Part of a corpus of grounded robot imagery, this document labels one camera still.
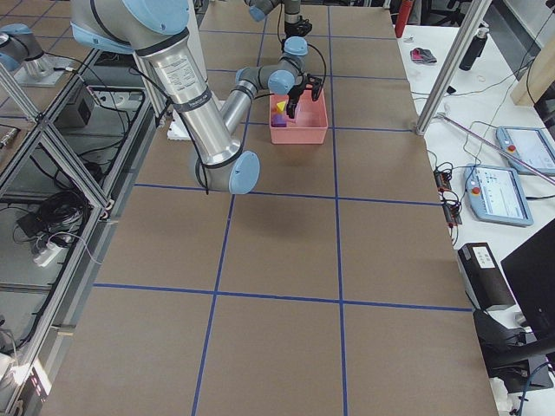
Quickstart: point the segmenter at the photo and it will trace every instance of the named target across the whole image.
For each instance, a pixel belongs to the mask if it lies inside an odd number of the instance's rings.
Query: black device
[[[476,62],[476,58],[482,55],[482,50],[484,50],[484,46],[486,46],[488,33],[489,28],[485,26],[478,29],[478,33],[470,42],[470,46],[468,47],[467,52],[460,62],[460,69],[462,69],[463,71],[469,71]]]
[[[480,309],[504,310],[515,304],[487,243],[463,245],[459,259]]]
[[[474,314],[482,354],[490,375],[500,377],[509,393],[521,392],[526,378],[547,356],[555,359],[555,220],[501,261],[506,280],[533,334],[507,329],[491,316]],[[543,367],[530,388],[551,388]]]
[[[501,261],[506,280],[530,328],[539,339],[553,339],[555,361],[555,220]]]
[[[62,127],[85,127],[95,108],[95,100],[84,85],[69,96],[68,104],[60,112],[55,125]]]

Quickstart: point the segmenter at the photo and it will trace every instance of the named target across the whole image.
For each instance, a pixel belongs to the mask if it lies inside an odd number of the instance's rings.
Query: white desk surface
[[[440,72],[441,65],[451,48],[457,30],[458,28],[429,26],[408,26],[405,29],[403,37],[398,43],[413,93],[429,93]],[[434,65],[422,65],[412,62],[409,51],[414,48],[430,49],[437,58],[437,63]],[[480,91],[504,80],[511,73],[512,70],[506,64],[505,59],[490,37],[482,56],[476,60],[472,69],[467,72],[458,70],[450,85],[457,90],[456,94]],[[464,96],[447,96],[443,99],[438,111],[447,111],[447,115],[451,119],[458,121],[466,127],[470,127],[475,120],[494,126],[544,127],[533,107],[518,107],[513,104],[510,92],[515,86],[515,77],[512,75],[499,85],[489,88],[484,92]],[[413,96],[416,99],[426,97],[426,95],[422,94],[413,94]],[[502,101],[503,104],[497,115],[495,115]],[[424,107],[425,102],[426,100],[423,99],[415,100],[416,111],[418,113]],[[482,137],[486,137],[492,143],[496,143],[494,128],[474,124],[473,131],[482,135]],[[552,140],[549,132],[547,130],[544,130],[544,132],[548,139]],[[448,125],[445,121],[435,120],[426,131],[425,139],[428,150],[437,155],[438,164],[441,162],[451,162],[454,166],[464,166],[474,163],[474,157],[465,153],[462,149],[466,136],[464,132]],[[476,153],[479,148],[480,143],[470,138],[467,149],[471,153]],[[508,166],[506,160],[490,148],[482,148],[479,157],[484,165]],[[433,166],[434,156],[430,156],[430,161]],[[520,175],[520,180],[526,196],[552,195],[555,193],[555,186],[548,184],[541,178]],[[457,194],[462,196],[464,191],[464,169],[454,170],[451,184]],[[478,221],[465,197],[462,201],[462,225],[458,229],[459,237],[454,248],[458,250],[466,243],[485,241],[488,242],[495,258],[500,262],[516,247],[524,243],[536,231],[555,218],[555,198],[528,202],[532,211],[534,224],[521,228]],[[513,319],[513,309],[497,313],[495,317],[506,326],[516,326]],[[555,389],[530,392],[526,397],[530,401],[525,404],[523,412],[525,415],[553,415],[553,409],[555,409]],[[518,394],[512,394],[512,399],[513,403],[518,405]]]

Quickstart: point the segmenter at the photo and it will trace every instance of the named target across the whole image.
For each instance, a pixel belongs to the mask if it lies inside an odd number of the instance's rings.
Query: metal pole
[[[554,178],[550,178],[549,176],[546,176],[545,174],[543,174],[542,172],[540,172],[538,169],[536,169],[533,166],[528,165],[524,160],[521,160],[513,155],[511,155],[509,152],[506,152],[505,150],[503,150],[501,147],[497,147],[495,146],[493,143],[490,143],[488,140],[484,139],[483,137],[479,136],[478,134],[476,134],[475,132],[473,132],[472,130],[469,130],[468,128],[462,126],[461,124],[457,123],[454,120],[451,120],[450,118],[448,118],[445,114],[441,114],[438,113],[436,115],[436,117],[439,117],[443,120],[445,120],[448,123],[451,123],[452,125],[454,125],[455,127],[458,127],[460,130],[462,130],[463,132],[471,135],[472,137],[474,137],[475,139],[481,141],[483,144],[485,144],[486,146],[491,147],[492,149],[494,149],[496,152],[500,153],[502,156],[505,156],[507,159],[512,160],[514,163],[518,163],[519,165],[525,167],[526,169],[528,169],[531,173],[533,173],[536,176],[539,176],[540,178],[542,178],[543,180],[549,182],[551,185],[555,186],[555,179]]]
[[[27,120],[29,121],[36,121],[36,116],[38,115],[38,109],[35,107],[35,104],[27,97],[25,92],[19,86],[17,81],[13,76],[11,76],[10,72],[4,67],[2,63],[0,63],[0,85],[2,85],[8,95],[11,97],[13,101],[21,108],[21,110],[27,116]]]
[[[422,136],[430,122],[435,116],[437,107],[440,105],[443,95],[447,91],[449,83],[453,79],[454,72],[460,65],[463,55],[467,52],[468,46],[476,32],[476,29],[482,22],[487,8],[492,0],[473,0],[468,9],[467,15],[460,26],[459,32],[453,41],[453,45],[447,54],[445,63],[441,67],[441,71],[435,80],[430,96],[422,109],[420,117],[415,125],[415,133]]]

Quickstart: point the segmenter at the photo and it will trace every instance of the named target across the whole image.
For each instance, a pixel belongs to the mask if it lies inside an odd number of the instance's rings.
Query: pink object
[[[304,91],[297,104],[297,114],[290,119],[283,114],[286,127],[274,127],[276,104],[287,101],[287,95],[270,96],[270,136],[274,145],[321,145],[328,130],[328,115],[323,91],[317,101],[312,101],[310,91]]]

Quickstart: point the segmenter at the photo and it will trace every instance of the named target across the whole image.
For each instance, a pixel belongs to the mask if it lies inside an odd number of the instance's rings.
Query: cable
[[[526,401],[526,393],[528,393],[528,389],[530,388],[530,385],[532,384],[533,378],[539,372],[539,370],[541,370],[543,367],[547,367],[547,366],[550,366],[550,365],[553,367],[553,366],[555,366],[555,363],[553,363],[551,361],[546,361],[543,364],[540,364],[534,371],[532,371],[532,373],[526,379],[526,384],[524,385],[524,389],[522,390],[522,396],[520,396],[520,406],[519,406],[519,410],[517,412],[517,416],[522,416],[522,409],[524,408],[524,402]]]
[[[63,184],[56,176],[58,174],[58,171],[56,171],[55,175],[51,175],[50,173],[46,172],[41,165],[38,163],[38,161],[33,157],[33,156],[29,156],[29,159],[31,162],[33,162],[33,165],[35,165],[36,169],[38,169],[40,171],[40,173],[42,173],[44,176],[46,176],[47,178],[52,179],[52,181],[54,182],[54,185],[56,185],[58,188],[62,189],[62,190],[68,190],[71,189],[72,186],[67,186],[65,184]]]
[[[279,46],[283,45],[283,41],[281,40],[281,37],[279,37],[279,24],[281,23],[281,15],[284,12],[284,3],[280,2],[279,4],[279,16],[277,18],[277,29],[276,29],[276,35],[277,35],[277,39],[279,40]]]
[[[20,210],[23,212],[27,212],[28,214],[31,213],[31,211],[25,210],[24,208],[20,208],[19,206],[5,206],[4,208],[0,208],[0,212],[6,211],[6,210]]]
[[[9,127],[9,128],[16,128],[17,130],[21,130],[19,127],[10,126],[9,124],[0,123],[0,126],[2,126],[2,127]]]
[[[326,60],[322,55],[322,52],[320,52],[320,50],[318,50],[318,48],[310,43],[307,43],[307,45],[310,48],[313,48],[319,55],[320,55],[320,59],[322,59],[322,64],[323,64],[323,79],[322,79],[322,88],[323,88],[323,84],[326,82],[326,76],[328,74],[328,66],[326,64]]]
[[[160,93],[162,95],[164,95],[164,98],[166,98],[166,100],[171,100],[172,97],[170,97],[166,91],[164,91],[164,89],[162,89],[162,87],[160,85],[158,85],[152,78],[150,78],[149,76],[147,76],[146,74],[142,73],[139,71],[139,69],[135,68],[135,67],[129,67],[129,69],[127,70],[129,72],[129,74],[133,74],[131,72],[131,70],[136,71],[138,73],[138,75],[142,76],[145,80],[147,80],[148,82],[150,82],[153,87],[155,87],[158,91],[160,91]]]
[[[541,199],[551,199],[555,198],[555,195],[546,195],[544,197],[526,197],[528,201],[539,201]]]
[[[256,97],[254,97],[254,100],[258,100],[259,98],[269,97],[271,95],[274,95],[274,94],[273,93],[268,93],[268,94],[257,95]]]
[[[99,262],[96,258],[93,257],[93,254],[92,254],[92,253],[90,252],[90,250],[88,249],[88,245],[87,245],[87,242],[85,241],[85,239],[82,238],[82,237],[77,236],[76,234],[72,234],[71,232],[66,232],[66,231],[58,231],[58,232],[52,234],[52,235],[49,237],[49,239],[47,240],[47,243],[50,243],[50,240],[51,240],[52,238],[54,238],[54,237],[56,237],[56,236],[61,236],[61,235],[70,236],[70,237],[79,239],[79,241],[81,241],[81,242],[83,243],[83,245],[85,246],[85,251],[87,252],[87,254],[88,254],[88,256],[90,257],[90,259],[93,261],[93,263],[102,265],[102,262]]]

